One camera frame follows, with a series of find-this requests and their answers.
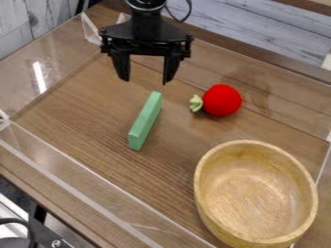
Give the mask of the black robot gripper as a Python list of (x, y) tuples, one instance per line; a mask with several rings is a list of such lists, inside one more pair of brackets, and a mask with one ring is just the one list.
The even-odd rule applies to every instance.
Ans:
[(132, 13), (131, 18), (100, 29), (102, 52), (112, 58), (118, 76), (130, 80), (130, 55), (165, 56), (163, 84), (175, 77), (182, 60), (191, 55), (193, 35), (161, 14)]

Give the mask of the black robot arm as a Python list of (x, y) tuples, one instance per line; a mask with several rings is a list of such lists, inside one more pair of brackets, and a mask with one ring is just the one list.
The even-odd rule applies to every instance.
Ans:
[(167, 0), (126, 0), (131, 18), (100, 29), (102, 53), (112, 60), (118, 76), (131, 78), (131, 55), (162, 56), (163, 83), (170, 82), (181, 62), (191, 56), (193, 34), (162, 17)]

